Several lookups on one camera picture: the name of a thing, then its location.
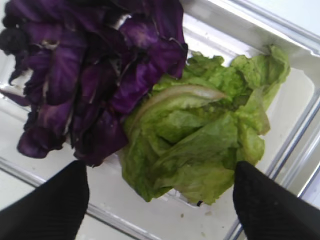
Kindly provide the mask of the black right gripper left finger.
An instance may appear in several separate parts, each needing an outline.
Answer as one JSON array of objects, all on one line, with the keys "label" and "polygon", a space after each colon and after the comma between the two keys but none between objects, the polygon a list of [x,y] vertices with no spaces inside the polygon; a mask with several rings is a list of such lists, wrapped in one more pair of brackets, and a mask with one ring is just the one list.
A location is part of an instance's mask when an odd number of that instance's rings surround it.
[{"label": "black right gripper left finger", "polygon": [[87,212],[86,165],[73,161],[0,212],[2,240],[74,240]]}]

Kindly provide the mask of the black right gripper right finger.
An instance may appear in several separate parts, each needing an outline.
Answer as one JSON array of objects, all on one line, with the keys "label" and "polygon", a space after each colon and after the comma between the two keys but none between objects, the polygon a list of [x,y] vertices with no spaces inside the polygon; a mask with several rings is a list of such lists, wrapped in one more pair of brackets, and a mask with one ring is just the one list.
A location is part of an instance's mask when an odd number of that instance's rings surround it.
[{"label": "black right gripper right finger", "polygon": [[235,167],[235,212],[249,240],[318,240],[320,211],[247,161]]}]

